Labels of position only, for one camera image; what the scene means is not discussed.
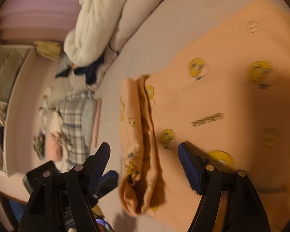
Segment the pink curtain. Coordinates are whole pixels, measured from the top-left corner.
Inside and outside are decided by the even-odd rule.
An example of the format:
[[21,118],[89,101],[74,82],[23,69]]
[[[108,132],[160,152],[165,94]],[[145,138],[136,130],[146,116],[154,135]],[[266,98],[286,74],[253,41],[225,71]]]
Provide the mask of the pink curtain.
[[0,9],[0,41],[63,42],[75,27],[79,0],[6,0]]

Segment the mint green folded towel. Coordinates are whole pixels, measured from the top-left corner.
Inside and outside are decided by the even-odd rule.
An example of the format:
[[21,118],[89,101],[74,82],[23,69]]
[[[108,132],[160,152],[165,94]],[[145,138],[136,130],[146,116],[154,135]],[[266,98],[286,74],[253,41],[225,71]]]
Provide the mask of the mint green folded towel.
[[87,147],[91,145],[97,102],[87,100],[82,114],[82,132]]

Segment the white fluffy goose plush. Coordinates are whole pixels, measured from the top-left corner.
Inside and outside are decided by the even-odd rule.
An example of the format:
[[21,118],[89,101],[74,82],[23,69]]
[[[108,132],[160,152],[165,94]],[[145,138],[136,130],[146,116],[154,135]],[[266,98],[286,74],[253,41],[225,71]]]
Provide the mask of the white fluffy goose plush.
[[86,67],[104,52],[127,0],[79,0],[75,28],[65,38],[64,51],[71,62]]

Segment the white open wardrobe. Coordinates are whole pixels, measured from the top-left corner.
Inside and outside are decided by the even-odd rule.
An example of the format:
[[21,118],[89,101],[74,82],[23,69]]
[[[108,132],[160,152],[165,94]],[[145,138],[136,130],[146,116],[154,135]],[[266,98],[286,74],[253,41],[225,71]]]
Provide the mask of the white open wardrobe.
[[37,60],[30,45],[0,45],[0,174],[17,171],[16,125],[23,92],[33,64]]

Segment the dark navy garment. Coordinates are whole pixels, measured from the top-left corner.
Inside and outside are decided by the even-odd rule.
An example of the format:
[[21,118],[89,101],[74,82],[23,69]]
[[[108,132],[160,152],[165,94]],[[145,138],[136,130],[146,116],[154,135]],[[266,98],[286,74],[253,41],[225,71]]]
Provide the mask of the dark navy garment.
[[85,82],[87,85],[93,85],[97,81],[97,69],[104,63],[104,55],[101,55],[95,62],[86,67],[72,68],[68,66],[62,72],[59,72],[55,78],[66,78],[73,72],[76,76],[85,75]]

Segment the lilac rolled duvet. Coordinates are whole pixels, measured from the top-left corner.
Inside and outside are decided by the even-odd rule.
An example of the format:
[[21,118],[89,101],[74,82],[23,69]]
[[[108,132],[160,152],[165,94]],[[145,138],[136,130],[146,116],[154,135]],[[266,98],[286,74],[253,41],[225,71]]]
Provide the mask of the lilac rolled duvet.
[[85,82],[85,75],[76,76],[74,73],[71,73],[69,75],[71,87],[75,91],[97,90],[105,73],[119,56],[125,43],[133,36],[162,1],[163,0],[127,0],[113,35],[102,53],[102,55],[104,55],[104,63],[97,69],[97,81],[93,85],[87,85]]

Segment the peach cartoon print garment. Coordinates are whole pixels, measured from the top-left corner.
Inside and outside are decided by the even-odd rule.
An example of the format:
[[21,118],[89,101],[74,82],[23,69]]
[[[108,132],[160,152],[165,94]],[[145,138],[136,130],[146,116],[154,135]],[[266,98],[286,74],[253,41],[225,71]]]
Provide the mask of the peach cartoon print garment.
[[272,231],[290,219],[290,15],[254,0],[180,51],[162,71],[123,80],[119,199],[186,231],[200,202],[180,143],[244,170]]

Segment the yellow straw broom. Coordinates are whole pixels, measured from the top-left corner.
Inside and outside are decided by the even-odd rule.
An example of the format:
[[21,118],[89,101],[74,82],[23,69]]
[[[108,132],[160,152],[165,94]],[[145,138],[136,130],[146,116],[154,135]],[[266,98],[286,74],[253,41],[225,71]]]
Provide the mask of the yellow straw broom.
[[61,55],[61,44],[53,41],[35,41],[35,49],[42,57],[59,61]]

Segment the plaid grey pillow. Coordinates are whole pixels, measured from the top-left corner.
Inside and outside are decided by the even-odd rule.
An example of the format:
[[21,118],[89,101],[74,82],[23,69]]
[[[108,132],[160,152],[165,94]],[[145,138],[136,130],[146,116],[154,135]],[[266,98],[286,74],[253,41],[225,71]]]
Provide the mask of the plaid grey pillow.
[[90,155],[90,147],[85,142],[83,122],[93,124],[93,110],[96,100],[93,91],[70,91],[59,103],[62,117],[62,133],[68,141],[67,163],[70,167],[85,162]]

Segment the clothes pile on floor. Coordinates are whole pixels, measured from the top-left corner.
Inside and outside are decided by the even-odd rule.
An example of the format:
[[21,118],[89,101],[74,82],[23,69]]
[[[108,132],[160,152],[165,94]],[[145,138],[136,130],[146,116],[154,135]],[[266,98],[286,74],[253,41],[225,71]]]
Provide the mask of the clothes pile on floor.
[[59,171],[64,170],[64,152],[61,146],[62,119],[59,115],[59,91],[48,86],[42,95],[38,114],[42,125],[33,136],[33,149],[40,160],[52,160]]

